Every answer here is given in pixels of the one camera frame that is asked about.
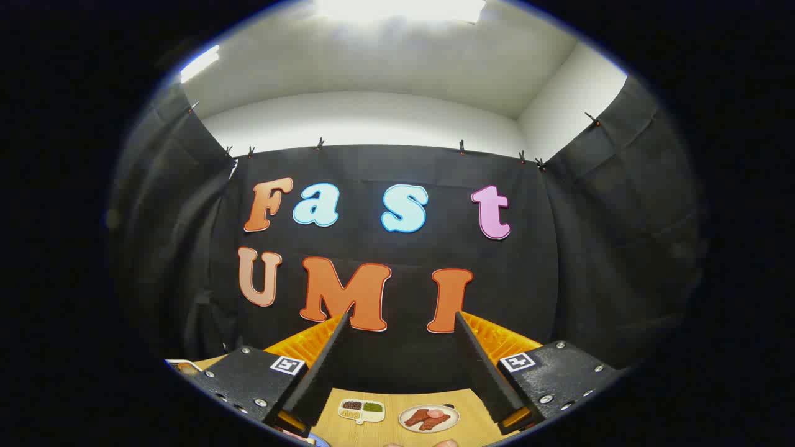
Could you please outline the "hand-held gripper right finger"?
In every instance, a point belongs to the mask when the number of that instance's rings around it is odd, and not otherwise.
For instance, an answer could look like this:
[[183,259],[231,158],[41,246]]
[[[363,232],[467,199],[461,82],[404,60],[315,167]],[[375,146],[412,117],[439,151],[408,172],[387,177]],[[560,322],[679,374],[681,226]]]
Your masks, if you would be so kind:
[[468,312],[455,314],[455,342],[468,387],[503,435],[559,418],[624,375],[574,343],[542,345]]

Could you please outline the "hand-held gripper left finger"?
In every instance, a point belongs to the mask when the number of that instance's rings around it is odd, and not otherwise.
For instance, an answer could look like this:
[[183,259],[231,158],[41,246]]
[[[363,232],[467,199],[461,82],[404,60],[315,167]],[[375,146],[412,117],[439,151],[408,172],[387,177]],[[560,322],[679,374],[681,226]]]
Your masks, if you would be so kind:
[[207,368],[187,374],[197,391],[256,425],[308,435],[332,391],[332,357],[352,328],[346,312],[332,318],[332,331],[309,364],[297,356],[267,353],[243,345]]

